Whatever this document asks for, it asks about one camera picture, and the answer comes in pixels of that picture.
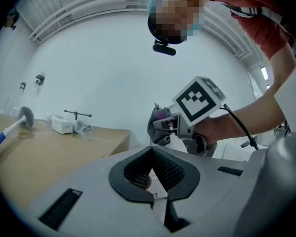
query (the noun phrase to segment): gray device body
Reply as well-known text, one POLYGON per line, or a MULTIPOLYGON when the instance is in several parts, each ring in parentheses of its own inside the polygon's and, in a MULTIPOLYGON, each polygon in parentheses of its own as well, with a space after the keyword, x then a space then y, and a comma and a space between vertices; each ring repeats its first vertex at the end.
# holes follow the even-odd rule
POLYGON ((72 188, 83 194, 58 228, 60 235, 245 237, 262 231, 296 197, 296 134, 276 141, 268 150, 253 152, 248 162, 150 148, 192 164, 200 174, 190 196, 172 202, 177 215, 190 225, 171 233, 154 215, 153 206, 127 201, 110 185, 111 169, 141 150, 81 167, 37 197, 28 212, 39 218, 72 188), (221 172, 222 166, 243 172, 240 176, 221 172))

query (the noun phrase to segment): black slot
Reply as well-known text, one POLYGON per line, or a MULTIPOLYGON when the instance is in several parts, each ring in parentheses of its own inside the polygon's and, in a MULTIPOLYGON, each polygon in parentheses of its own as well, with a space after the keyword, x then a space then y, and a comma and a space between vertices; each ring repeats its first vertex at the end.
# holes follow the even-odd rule
POLYGON ((48 227, 57 230, 81 194, 81 191, 67 189, 39 220, 48 227))
POLYGON ((217 170, 227 173, 227 174, 230 174, 230 175, 234 175, 234 176, 241 176, 241 174, 242 174, 241 169, 228 168, 228 167, 224 167, 224 166, 219 167, 217 170))

